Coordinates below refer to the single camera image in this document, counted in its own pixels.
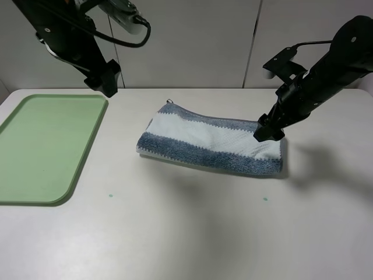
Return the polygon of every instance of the towel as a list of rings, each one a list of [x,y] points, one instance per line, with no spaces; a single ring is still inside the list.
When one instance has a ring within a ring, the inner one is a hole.
[[[228,173],[274,175],[282,170],[281,141],[259,143],[256,121],[207,117],[168,100],[150,121],[136,151],[141,155]]]

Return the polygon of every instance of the plastic tray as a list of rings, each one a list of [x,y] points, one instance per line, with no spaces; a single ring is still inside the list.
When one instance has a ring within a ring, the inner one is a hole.
[[[107,105],[100,95],[23,99],[0,126],[0,204],[67,201]]]

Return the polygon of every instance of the white table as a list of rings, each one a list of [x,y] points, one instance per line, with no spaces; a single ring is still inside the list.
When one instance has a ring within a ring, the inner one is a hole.
[[[92,92],[17,91],[0,106],[0,123],[35,93]],[[139,157],[136,142],[168,98],[196,113],[249,120],[276,101],[272,89],[120,90],[67,203],[0,206],[1,279],[372,279],[368,93],[344,90],[286,128],[281,179]]]

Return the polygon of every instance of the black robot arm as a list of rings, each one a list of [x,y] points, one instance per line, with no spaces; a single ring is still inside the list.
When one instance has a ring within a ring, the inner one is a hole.
[[[150,25],[138,13],[136,6],[127,0],[13,0],[27,20],[36,29],[39,41],[55,58],[71,64],[87,78],[85,84],[104,93],[107,97],[118,91],[117,80],[121,71],[115,60],[106,63],[94,36],[122,46],[138,48],[150,36]],[[94,22],[85,13],[102,5],[115,20],[123,20],[124,28],[132,24],[147,27],[141,43],[117,40],[96,30]]]
[[[311,111],[346,86],[373,72],[373,20],[356,16],[335,35],[329,51],[309,70],[291,61],[297,47],[285,48],[263,67],[284,84],[276,91],[276,104],[258,120],[259,141],[282,139],[282,128],[306,119]]]

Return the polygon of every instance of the white wall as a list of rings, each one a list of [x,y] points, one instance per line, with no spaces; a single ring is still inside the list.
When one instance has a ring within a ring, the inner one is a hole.
[[[284,47],[329,40],[355,15],[373,16],[371,0],[262,0],[254,47],[245,71],[261,0],[133,0],[152,24],[140,49],[96,39],[106,60],[121,64],[128,88],[275,88],[278,78],[262,77],[262,66]],[[99,31],[128,41],[126,33],[99,8],[89,15]],[[85,88],[84,76],[56,60],[35,39],[35,30],[12,0],[0,1],[0,79],[10,91],[22,88]],[[311,67],[326,45],[299,49],[295,58]],[[119,87],[123,87],[119,78]]]
[[[152,24],[148,44],[118,46],[127,87],[240,88],[260,0],[133,0]],[[108,17],[95,8],[97,29],[111,34]],[[113,20],[115,37],[140,41]],[[21,88],[85,88],[84,76],[55,60],[11,0],[0,1],[0,79],[12,92]],[[113,44],[97,39],[107,60]]]
[[[372,0],[263,0],[246,88],[278,88],[282,82],[262,76],[263,64],[283,48],[304,41],[331,40],[357,15],[373,17]],[[329,49],[328,45],[303,46],[294,62],[309,69]]]
[[[133,0],[152,24],[138,50],[119,48],[128,88],[241,88],[260,0]],[[139,40],[113,23],[114,37]]]

